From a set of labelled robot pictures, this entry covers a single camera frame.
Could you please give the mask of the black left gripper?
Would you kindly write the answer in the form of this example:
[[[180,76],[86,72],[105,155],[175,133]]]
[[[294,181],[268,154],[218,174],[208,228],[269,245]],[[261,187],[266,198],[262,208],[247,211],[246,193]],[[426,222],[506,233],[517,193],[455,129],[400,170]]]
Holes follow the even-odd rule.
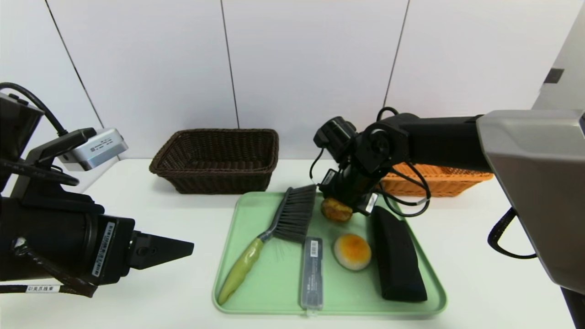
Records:
[[[1,279],[46,279],[40,265],[13,252],[17,238],[65,273],[93,285],[110,285],[129,272],[192,255],[194,244],[133,231],[134,220],[104,214],[94,203],[25,205],[17,198],[1,202]]]

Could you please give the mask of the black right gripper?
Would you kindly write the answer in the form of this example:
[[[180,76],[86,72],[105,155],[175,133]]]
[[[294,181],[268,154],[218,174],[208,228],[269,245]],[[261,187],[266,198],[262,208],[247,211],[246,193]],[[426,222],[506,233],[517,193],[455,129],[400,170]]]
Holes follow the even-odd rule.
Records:
[[[379,178],[363,173],[359,167],[347,163],[339,170],[329,169],[318,183],[324,198],[333,198],[351,208],[353,213],[371,214],[378,196],[374,192]]]

